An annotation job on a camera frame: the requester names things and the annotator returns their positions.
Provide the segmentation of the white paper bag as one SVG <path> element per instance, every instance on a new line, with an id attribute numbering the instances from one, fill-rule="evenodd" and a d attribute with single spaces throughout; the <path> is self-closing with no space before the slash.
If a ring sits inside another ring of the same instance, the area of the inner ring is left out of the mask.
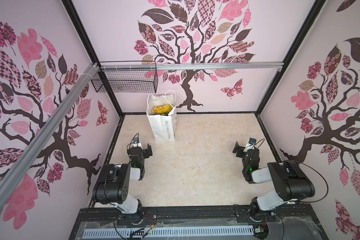
<path id="1" fill-rule="evenodd" d="M 155 113 L 157 107 L 169 106 L 168 113 Z M 174 142 L 177 121 L 176 93 L 167 91 L 164 95 L 155 96 L 150 94 L 147 99 L 146 115 L 156 142 Z"/>

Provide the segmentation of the yellow chip bag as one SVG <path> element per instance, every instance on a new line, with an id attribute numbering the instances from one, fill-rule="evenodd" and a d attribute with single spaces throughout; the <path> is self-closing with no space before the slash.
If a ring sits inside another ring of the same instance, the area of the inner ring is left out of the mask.
<path id="1" fill-rule="evenodd" d="M 161 116 L 168 116 L 169 113 L 173 110 L 173 106 L 170 104 L 164 106 L 157 106 L 153 108 L 153 113 L 161 115 Z"/>

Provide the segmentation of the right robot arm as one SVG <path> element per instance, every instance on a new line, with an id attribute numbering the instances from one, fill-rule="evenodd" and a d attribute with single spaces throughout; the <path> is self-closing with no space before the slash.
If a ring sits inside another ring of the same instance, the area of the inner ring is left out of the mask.
<path id="1" fill-rule="evenodd" d="M 274 188 L 260 197 L 251 200 L 250 219 L 260 222 L 261 213 L 271 212 L 289 202 L 311 198 L 315 195 L 315 187 L 298 163 L 288 160 L 282 163 L 267 163 L 260 168 L 260 150 L 255 147 L 255 139 L 243 147 L 235 143 L 233 154 L 241 158 L 245 181 L 249 184 L 273 183 Z"/>

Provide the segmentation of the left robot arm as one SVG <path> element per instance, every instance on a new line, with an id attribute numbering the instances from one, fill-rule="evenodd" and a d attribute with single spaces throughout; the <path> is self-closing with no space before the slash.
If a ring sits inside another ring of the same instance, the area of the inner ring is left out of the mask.
<path id="1" fill-rule="evenodd" d="M 149 144 L 146 149 L 133 145 L 127 149 L 127 154 L 129 163 L 103 166 L 92 192 L 92 200 L 113 206 L 128 222 L 138 225 L 144 219 L 143 206 L 140 200 L 129 194 L 129 185 L 131 181 L 141 181 L 144 178 L 145 159 L 151 157 L 153 152 Z"/>

